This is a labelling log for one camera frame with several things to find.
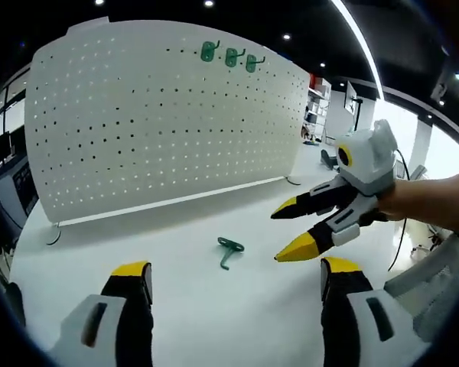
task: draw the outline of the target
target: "pegboard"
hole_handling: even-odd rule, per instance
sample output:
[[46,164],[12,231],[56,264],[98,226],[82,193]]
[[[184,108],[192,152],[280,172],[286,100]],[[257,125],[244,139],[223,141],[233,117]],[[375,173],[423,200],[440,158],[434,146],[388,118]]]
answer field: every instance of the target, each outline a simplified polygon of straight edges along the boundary
[[[217,43],[211,62],[205,41]],[[246,55],[234,67],[226,50]],[[256,43],[172,21],[76,29],[35,55],[28,157],[47,218],[80,218],[290,173],[309,74]]]

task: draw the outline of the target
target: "green hook on table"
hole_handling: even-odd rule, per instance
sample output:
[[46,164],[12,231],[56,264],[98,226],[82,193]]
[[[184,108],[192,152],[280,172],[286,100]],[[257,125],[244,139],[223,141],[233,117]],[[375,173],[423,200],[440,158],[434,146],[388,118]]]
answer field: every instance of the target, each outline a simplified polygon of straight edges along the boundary
[[224,239],[223,237],[218,237],[217,241],[220,243],[220,245],[223,245],[224,247],[228,248],[228,251],[226,251],[226,254],[224,254],[224,256],[223,256],[223,260],[221,260],[221,262],[220,262],[220,266],[224,270],[229,270],[230,268],[228,268],[226,265],[224,265],[226,263],[226,260],[228,260],[228,258],[230,258],[230,256],[234,252],[243,252],[243,251],[245,251],[245,248],[243,247],[243,245],[240,245],[239,243],[233,242],[233,241],[231,241],[229,239]]

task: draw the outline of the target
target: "green wall hook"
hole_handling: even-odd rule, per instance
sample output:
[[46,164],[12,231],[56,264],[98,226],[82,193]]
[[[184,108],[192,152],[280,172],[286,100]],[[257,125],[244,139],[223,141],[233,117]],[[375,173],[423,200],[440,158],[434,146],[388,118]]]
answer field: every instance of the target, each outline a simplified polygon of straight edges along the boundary
[[256,64],[264,63],[264,62],[265,62],[265,56],[260,61],[257,61],[257,58],[255,57],[255,55],[248,55],[246,57],[246,71],[248,71],[249,73],[254,73],[256,70]]
[[221,45],[221,41],[214,42],[206,41],[202,44],[202,50],[200,51],[200,58],[202,61],[210,63],[214,59],[214,51]]
[[238,62],[238,57],[243,56],[246,52],[246,49],[243,49],[241,54],[238,54],[238,51],[234,48],[229,48],[226,50],[226,60],[225,64],[227,67],[235,67]]
[[226,260],[228,260],[228,258],[230,258],[230,256],[234,252],[243,252],[243,251],[245,251],[245,248],[243,247],[243,245],[240,245],[239,243],[233,242],[233,241],[231,241],[229,239],[224,239],[223,237],[218,237],[217,241],[220,243],[220,245],[223,245],[224,247],[228,248],[228,251],[226,251],[226,254],[224,254],[223,259],[220,262],[220,266],[224,270],[229,270],[230,268],[228,268],[225,265]]

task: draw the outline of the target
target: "white table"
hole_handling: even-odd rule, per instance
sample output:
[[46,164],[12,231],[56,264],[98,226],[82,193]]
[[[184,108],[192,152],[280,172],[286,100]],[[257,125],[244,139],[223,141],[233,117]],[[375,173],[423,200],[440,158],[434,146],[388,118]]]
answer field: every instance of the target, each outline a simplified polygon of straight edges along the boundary
[[[147,259],[153,264],[153,357],[159,366],[322,365],[320,262],[277,263],[273,257],[320,217],[270,220],[286,199],[331,179],[319,147],[303,145],[285,180],[65,226],[57,231],[41,203],[19,239],[11,280],[23,293],[28,332],[45,350],[60,323],[111,271]],[[382,287],[392,260],[393,223],[375,223],[328,254],[362,265]],[[220,268],[222,236],[245,246]]]

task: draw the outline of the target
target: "ceiling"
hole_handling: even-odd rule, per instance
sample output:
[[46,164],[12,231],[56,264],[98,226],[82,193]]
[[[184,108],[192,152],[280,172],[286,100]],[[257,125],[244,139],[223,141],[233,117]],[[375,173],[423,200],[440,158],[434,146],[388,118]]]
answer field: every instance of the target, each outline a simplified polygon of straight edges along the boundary
[[[338,76],[373,81],[359,44],[329,0],[214,2],[212,8],[205,8],[203,0],[105,0],[102,6],[93,0],[3,2],[0,86],[29,63],[39,47],[65,35],[68,27],[104,16],[110,21],[163,19],[218,28],[265,45],[332,82]],[[427,19],[425,12],[400,0],[349,0],[345,4],[369,44],[382,84],[441,110],[459,126],[459,81],[454,78],[459,61],[452,52],[448,56],[442,50],[451,45],[445,36],[440,42],[442,33],[428,26],[433,18]],[[284,33],[291,40],[283,40]],[[439,81],[448,88],[443,107],[431,98]],[[363,93],[376,96],[374,90]],[[405,107],[416,109],[420,116],[427,114],[417,106]]]

